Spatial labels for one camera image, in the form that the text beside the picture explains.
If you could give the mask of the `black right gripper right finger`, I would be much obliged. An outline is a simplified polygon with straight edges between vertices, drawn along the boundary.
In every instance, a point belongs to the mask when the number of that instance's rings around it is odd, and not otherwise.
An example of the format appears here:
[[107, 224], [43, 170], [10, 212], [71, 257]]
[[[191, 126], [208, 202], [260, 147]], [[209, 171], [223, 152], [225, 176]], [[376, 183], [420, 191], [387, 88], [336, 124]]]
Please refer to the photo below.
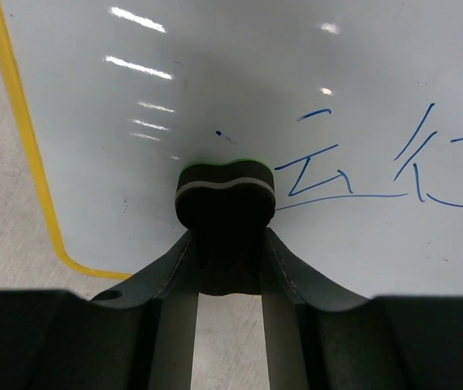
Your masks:
[[273, 389], [463, 389], [463, 297], [364, 298], [266, 229], [260, 271]]

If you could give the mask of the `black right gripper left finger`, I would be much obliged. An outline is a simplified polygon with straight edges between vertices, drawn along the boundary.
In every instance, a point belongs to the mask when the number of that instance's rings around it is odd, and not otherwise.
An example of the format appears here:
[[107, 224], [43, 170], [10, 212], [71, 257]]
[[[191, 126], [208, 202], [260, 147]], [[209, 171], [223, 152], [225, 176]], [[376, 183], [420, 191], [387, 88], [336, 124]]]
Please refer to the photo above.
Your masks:
[[193, 236], [86, 300], [0, 290], [0, 389], [187, 389], [198, 302]]

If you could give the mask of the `black felt whiteboard eraser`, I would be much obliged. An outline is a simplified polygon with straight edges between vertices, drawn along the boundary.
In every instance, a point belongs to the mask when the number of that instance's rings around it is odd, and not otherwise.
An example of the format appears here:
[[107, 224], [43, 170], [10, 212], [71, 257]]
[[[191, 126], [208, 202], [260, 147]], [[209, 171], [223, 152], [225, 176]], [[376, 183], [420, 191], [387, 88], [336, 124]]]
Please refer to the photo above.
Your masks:
[[195, 239], [202, 293], [260, 294], [264, 231], [275, 206], [274, 176], [261, 162], [196, 162], [181, 171], [175, 212]]

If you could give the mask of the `yellow framed small whiteboard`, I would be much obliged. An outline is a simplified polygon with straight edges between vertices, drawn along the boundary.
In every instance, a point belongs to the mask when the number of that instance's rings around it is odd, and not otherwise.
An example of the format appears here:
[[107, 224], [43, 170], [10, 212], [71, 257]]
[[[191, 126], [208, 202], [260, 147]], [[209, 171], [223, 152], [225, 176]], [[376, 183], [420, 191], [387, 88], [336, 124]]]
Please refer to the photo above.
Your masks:
[[0, 1], [0, 69], [79, 272], [139, 271], [184, 167], [253, 159], [338, 284], [463, 295], [463, 1]]

